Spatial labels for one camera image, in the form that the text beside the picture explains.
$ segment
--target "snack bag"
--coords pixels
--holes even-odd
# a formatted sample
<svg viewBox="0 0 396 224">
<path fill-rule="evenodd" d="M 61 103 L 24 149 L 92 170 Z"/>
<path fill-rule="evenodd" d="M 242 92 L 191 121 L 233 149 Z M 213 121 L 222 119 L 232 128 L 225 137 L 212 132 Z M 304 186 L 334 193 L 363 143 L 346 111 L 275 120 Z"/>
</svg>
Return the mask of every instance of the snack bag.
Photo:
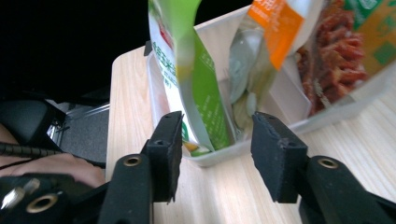
<svg viewBox="0 0 396 224">
<path fill-rule="evenodd" d="M 285 58 L 308 38 L 321 3 L 255 0 L 239 24 L 230 47 L 230 100 L 235 123 L 247 135 L 252 130 L 251 116 L 262 109 Z"/>
<path fill-rule="evenodd" d="M 184 146 L 192 156 L 233 143 L 215 65 L 194 30 L 200 0 L 148 0 L 152 48 L 171 111 L 181 110 Z"/>
<path fill-rule="evenodd" d="M 310 116 L 361 87 L 396 59 L 396 1 L 327 0 L 312 35 L 298 50 Z"/>
</svg>

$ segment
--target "dark background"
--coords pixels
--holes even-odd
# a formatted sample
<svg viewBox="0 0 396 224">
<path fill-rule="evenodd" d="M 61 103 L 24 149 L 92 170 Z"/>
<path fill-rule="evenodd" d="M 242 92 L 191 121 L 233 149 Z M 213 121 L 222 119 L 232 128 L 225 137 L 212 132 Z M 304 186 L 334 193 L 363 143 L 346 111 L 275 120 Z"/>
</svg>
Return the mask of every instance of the dark background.
<svg viewBox="0 0 396 224">
<path fill-rule="evenodd" d="M 249 4 L 203 0 L 196 24 Z M 147 40 L 147 0 L 0 0 L 0 97 L 101 104 L 86 94 L 109 88 L 113 61 Z"/>
</svg>

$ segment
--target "person's arm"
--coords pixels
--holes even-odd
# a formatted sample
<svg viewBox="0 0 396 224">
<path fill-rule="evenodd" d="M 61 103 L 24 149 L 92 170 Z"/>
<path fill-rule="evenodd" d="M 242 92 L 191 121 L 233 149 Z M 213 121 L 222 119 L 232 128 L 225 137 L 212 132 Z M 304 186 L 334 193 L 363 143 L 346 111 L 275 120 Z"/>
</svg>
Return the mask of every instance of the person's arm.
<svg viewBox="0 0 396 224">
<path fill-rule="evenodd" d="M 0 142 L 18 144 L 12 134 L 1 123 Z M 27 159 L 0 156 L 0 166 L 25 160 Z M 93 188 L 99 187 L 106 182 L 102 169 L 68 153 L 48 156 L 24 164 L 10 166 L 0 170 L 0 177 L 6 175 L 23 175 L 26 173 L 71 175 L 76 181 L 82 182 Z"/>
</svg>

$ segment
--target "white plastic tray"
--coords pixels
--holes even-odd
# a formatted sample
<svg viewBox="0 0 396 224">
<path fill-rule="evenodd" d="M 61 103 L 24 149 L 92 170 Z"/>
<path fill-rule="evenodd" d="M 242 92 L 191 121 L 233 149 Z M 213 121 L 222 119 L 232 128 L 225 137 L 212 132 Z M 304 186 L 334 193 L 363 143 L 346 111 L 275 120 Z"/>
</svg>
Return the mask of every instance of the white plastic tray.
<svg viewBox="0 0 396 224">
<path fill-rule="evenodd" d="M 205 46 L 215 61 L 219 88 L 223 98 L 228 96 L 226 71 L 229 46 L 238 21 L 242 19 L 247 9 L 247 7 L 242 8 L 230 17 L 226 16 L 209 25 L 197 27 L 198 35 L 203 39 L 203 42 L 209 43 L 208 45 L 205 44 Z M 227 32 L 228 34 L 223 36 L 228 36 L 229 39 L 210 39 L 217 37 L 211 34 L 213 31 Z M 163 88 L 162 75 L 152 52 L 148 56 L 147 65 L 153 125 L 156 127 L 160 118 L 170 111 Z M 308 119 L 309 103 L 304 96 L 301 84 L 296 79 L 296 74 L 298 74 L 296 64 L 292 58 L 288 58 L 284 62 L 281 71 L 276 75 L 270 94 L 265 101 L 265 109 L 261 110 L 261 112 L 278 117 L 296 134 L 311 132 L 342 119 L 357 116 L 364 107 L 388 88 L 389 79 L 393 75 L 392 70 L 395 68 L 396 63 L 393 63 L 387 69 L 384 69 L 381 74 L 371 78 L 364 86 L 353 91 L 343 100 L 342 104 L 335 105 Z M 249 151 L 250 139 L 200 157 L 190 156 L 188 150 L 183 148 L 183 158 L 194 161 L 199 166 L 211 166 L 249 153 Z"/>
</svg>

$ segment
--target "table surface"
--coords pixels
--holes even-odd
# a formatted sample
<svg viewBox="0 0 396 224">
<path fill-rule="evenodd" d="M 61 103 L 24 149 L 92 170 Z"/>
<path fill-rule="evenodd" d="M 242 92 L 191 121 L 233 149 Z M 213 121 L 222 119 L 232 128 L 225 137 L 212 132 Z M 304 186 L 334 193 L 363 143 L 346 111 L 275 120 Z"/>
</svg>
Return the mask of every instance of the table surface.
<svg viewBox="0 0 396 224">
<path fill-rule="evenodd" d="M 140 153 L 154 130 L 144 47 L 112 69 L 106 179 L 116 161 Z M 396 202 L 396 79 L 358 116 L 299 134 L 308 156 L 343 162 L 366 190 Z M 273 203 L 246 154 L 202 168 L 182 160 L 176 201 L 154 204 L 155 223 L 301 223 L 298 204 Z"/>
</svg>

